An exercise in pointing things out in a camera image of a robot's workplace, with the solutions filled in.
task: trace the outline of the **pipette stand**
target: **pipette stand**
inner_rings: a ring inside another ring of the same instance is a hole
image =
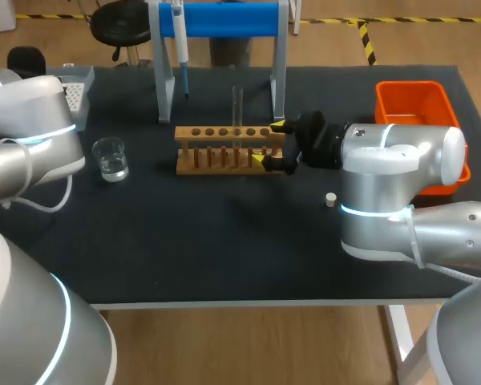
[[[164,38],[174,38],[171,4],[148,0],[159,122],[169,123],[175,77]],[[271,96],[274,121],[283,120],[287,71],[288,0],[184,4],[188,38],[274,37]]]

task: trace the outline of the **white cable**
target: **white cable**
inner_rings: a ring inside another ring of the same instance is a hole
[[[470,274],[465,274],[457,270],[449,269],[448,267],[440,266],[440,265],[434,265],[432,263],[426,263],[426,267],[428,269],[432,269],[434,271],[437,271],[439,273],[448,275],[453,278],[458,278],[461,281],[465,281],[468,283],[476,283],[481,281],[481,278],[475,277]]]
[[[29,201],[28,199],[21,198],[21,197],[14,198],[13,202],[23,203],[24,205],[30,206],[39,211],[43,211],[44,213],[55,213],[56,211],[59,211],[67,203],[67,200],[70,198],[72,186],[73,186],[73,176],[69,175],[67,178],[67,186],[66,186],[66,192],[64,193],[64,197],[54,207],[41,206],[38,203]]]
[[[64,205],[67,203],[68,199],[70,198],[71,188],[73,187],[73,176],[69,175],[67,177],[66,192],[64,193],[64,197],[54,207],[42,206],[28,199],[21,198],[20,195],[22,195],[25,192],[25,190],[30,186],[30,183],[32,181],[32,174],[33,174],[32,158],[30,156],[28,147],[25,144],[18,142],[16,139],[4,138],[0,140],[0,144],[8,140],[15,142],[17,145],[19,145],[22,148],[23,153],[25,154],[26,175],[25,175],[25,182],[23,183],[22,188],[16,193],[16,195],[14,197],[1,199],[0,205],[2,205],[4,209],[8,209],[10,207],[11,202],[18,202],[18,203],[22,203],[24,205],[30,206],[39,211],[43,211],[44,213],[55,213],[59,211],[62,207],[64,207]]]
[[[414,206],[409,205],[405,210],[406,224],[408,225],[408,235],[410,236],[410,246],[411,252],[414,255],[415,263],[419,269],[424,269],[424,264],[422,263],[422,258],[420,257],[420,251],[418,250],[418,240],[417,233],[415,232],[414,219],[412,216]]]

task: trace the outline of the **orange plastic bin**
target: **orange plastic bin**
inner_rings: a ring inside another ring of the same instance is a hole
[[[380,82],[376,85],[377,124],[425,124],[459,128],[458,120],[441,84],[423,82]],[[465,144],[465,165],[462,175],[452,186],[426,188],[420,195],[451,195],[461,184],[471,179],[467,165],[468,146]]]

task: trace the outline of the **glass test tube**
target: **glass test tube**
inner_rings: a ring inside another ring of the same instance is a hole
[[[232,88],[232,128],[233,135],[240,135],[242,129],[242,87],[233,86]],[[242,147],[241,142],[234,141],[232,147]]]

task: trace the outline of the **black tabletop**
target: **black tabletop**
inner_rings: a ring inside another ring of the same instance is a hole
[[[447,298],[465,284],[399,262],[361,261],[340,245],[339,212],[323,202],[339,173],[300,166],[287,176],[177,176],[175,125],[232,121],[244,88],[245,124],[271,119],[269,72],[192,69],[190,99],[176,73],[172,124],[157,124],[153,72],[98,69],[90,92],[87,164],[67,205],[45,214],[0,207],[0,232],[91,303]],[[446,89],[469,144],[472,178],[451,198],[481,201],[481,119],[455,67],[289,68],[285,115],[371,121],[382,80],[433,79]],[[101,181],[91,154],[104,136],[126,144],[128,178]],[[46,205],[65,181],[33,188]]]

